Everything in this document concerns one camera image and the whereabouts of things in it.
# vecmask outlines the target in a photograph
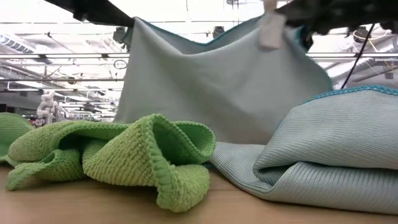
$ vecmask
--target cloth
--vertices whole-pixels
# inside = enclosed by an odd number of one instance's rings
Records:
[[[136,18],[114,122],[161,113],[203,123],[218,141],[266,144],[289,109],[332,84],[297,43],[297,30],[284,30],[281,48],[261,48],[259,19],[201,44]]]
[[[218,143],[232,183],[277,202],[398,214],[398,91],[338,90],[290,110],[266,146]]]
[[[14,113],[0,113],[0,163],[7,162],[16,166],[7,153],[10,145],[34,127],[24,117]]]
[[[207,193],[210,176],[199,164],[214,147],[206,126],[159,114],[134,124],[52,123],[11,144],[8,156],[23,163],[10,171],[6,187],[18,189],[33,175],[53,182],[88,176],[113,185],[155,186],[161,208],[184,212]]]

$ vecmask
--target ribbed cloth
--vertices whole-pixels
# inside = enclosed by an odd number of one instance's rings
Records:
[[[210,176],[200,164],[214,147],[206,126],[159,114],[134,124],[53,123],[11,144],[9,157],[25,163],[10,171],[6,187],[18,189],[32,175],[55,182],[88,176],[114,185],[156,186],[161,208],[184,212],[207,193]]]
[[[34,127],[24,117],[14,113],[0,113],[0,163],[8,162],[13,166],[16,161],[8,156],[10,145],[22,135],[33,130]]]
[[[210,161],[266,200],[398,214],[397,96],[325,93],[290,110],[266,146],[218,143]]]

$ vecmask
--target green microfiber cloth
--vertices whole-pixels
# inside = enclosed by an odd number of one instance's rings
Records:
[[[206,162],[215,136],[206,126],[171,122],[159,114],[134,124],[66,121],[35,129],[14,141],[9,157],[24,162],[10,171],[7,189],[26,178],[62,182],[92,179],[123,186],[157,187],[157,204],[184,212],[210,185]]]
[[[24,117],[14,113],[0,113],[0,124],[0,163],[8,162],[16,166],[18,162],[8,157],[8,149],[17,138],[34,127]]]

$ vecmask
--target light blue microfiber cloth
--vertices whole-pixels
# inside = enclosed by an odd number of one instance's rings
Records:
[[[218,143],[211,162],[265,200],[398,214],[398,91],[318,95],[291,109],[266,146]]]

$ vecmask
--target wooden table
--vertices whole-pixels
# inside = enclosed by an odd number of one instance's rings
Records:
[[[260,200],[211,170],[205,199],[186,213],[156,205],[156,189],[117,187],[93,180],[49,184],[31,180],[23,190],[4,190],[8,167],[0,167],[0,223],[398,223],[397,216],[347,212]]]

